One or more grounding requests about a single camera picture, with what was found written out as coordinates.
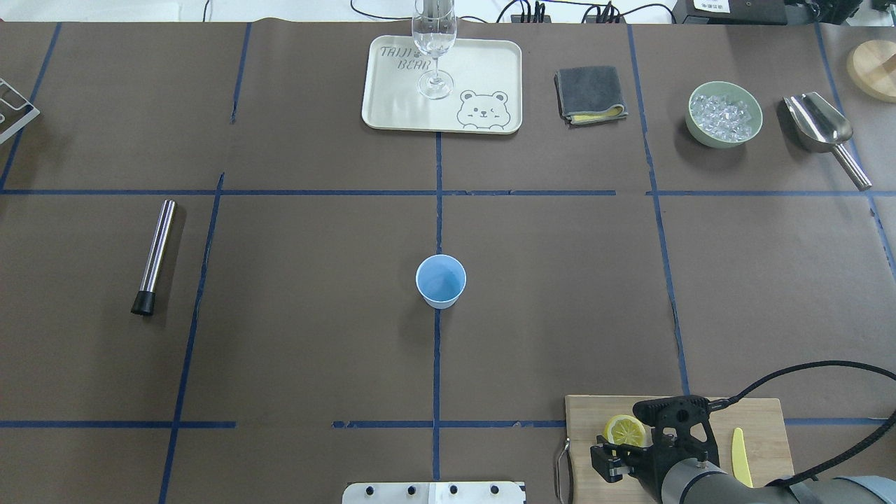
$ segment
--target bowl of ice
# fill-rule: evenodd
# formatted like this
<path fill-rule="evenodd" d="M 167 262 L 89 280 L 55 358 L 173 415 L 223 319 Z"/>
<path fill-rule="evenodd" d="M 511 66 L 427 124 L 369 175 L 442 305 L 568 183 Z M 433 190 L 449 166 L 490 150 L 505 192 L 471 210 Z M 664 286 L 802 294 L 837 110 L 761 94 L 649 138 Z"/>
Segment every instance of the bowl of ice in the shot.
<path fill-rule="evenodd" d="M 727 149 L 759 133 L 762 109 L 744 88 L 713 81 L 697 86 L 691 93 L 685 123 L 697 142 L 715 149 Z"/>

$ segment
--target round wooden object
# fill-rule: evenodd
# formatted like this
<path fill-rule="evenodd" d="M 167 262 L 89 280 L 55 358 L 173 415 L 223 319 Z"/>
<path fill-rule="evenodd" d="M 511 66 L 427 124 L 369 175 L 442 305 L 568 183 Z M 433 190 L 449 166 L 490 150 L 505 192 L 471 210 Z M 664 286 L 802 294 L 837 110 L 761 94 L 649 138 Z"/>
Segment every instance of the round wooden object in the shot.
<path fill-rule="evenodd" d="M 896 103 L 896 42 L 869 40 L 861 44 L 849 54 L 846 68 L 862 91 Z"/>

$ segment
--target scoop handle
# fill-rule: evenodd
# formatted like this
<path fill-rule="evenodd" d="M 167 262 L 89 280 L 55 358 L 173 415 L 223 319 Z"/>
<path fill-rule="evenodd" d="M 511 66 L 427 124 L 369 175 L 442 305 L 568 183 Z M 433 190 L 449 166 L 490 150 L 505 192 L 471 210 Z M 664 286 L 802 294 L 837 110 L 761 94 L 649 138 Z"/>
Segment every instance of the scoop handle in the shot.
<path fill-rule="evenodd" d="M 852 179 L 852 183 L 856 185 L 856 189 L 859 191 L 867 191 L 871 188 L 871 180 L 868 179 L 868 176 L 862 170 L 862 167 L 858 166 L 858 163 L 853 159 L 852 154 L 846 150 L 846 146 L 843 143 L 838 143 L 832 152 L 834 157 L 837 158 L 837 161 L 840 162 L 840 166 L 843 167 L 843 170 L 846 171 L 846 174 Z"/>

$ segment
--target glass base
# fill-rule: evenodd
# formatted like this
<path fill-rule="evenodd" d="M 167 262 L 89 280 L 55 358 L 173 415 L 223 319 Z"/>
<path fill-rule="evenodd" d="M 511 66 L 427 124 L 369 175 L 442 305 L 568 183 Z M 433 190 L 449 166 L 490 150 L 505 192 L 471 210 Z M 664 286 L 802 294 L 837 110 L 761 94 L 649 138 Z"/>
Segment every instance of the glass base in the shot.
<path fill-rule="evenodd" d="M 441 100 L 451 94 L 454 89 L 454 79 L 445 70 L 439 70 L 436 76 L 435 70 L 430 70 L 417 81 L 417 90 L 430 100 Z"/>

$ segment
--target metal scoop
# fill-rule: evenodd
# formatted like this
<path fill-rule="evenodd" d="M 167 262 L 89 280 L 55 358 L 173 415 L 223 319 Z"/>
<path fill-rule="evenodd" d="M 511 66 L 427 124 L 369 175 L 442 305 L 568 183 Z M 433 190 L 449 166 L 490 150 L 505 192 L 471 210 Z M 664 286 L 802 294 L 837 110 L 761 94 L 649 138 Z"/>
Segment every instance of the metal scoop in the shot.
<path fill-rule="evenodd" d="M 787 97 L 784 103 L 807 150 L 832 152 L 859 191 L 871 187 L 871 180 L 846 150 L 845 143 L 852 138 L 852 125 L 837 109 L 814 91 Z"/>

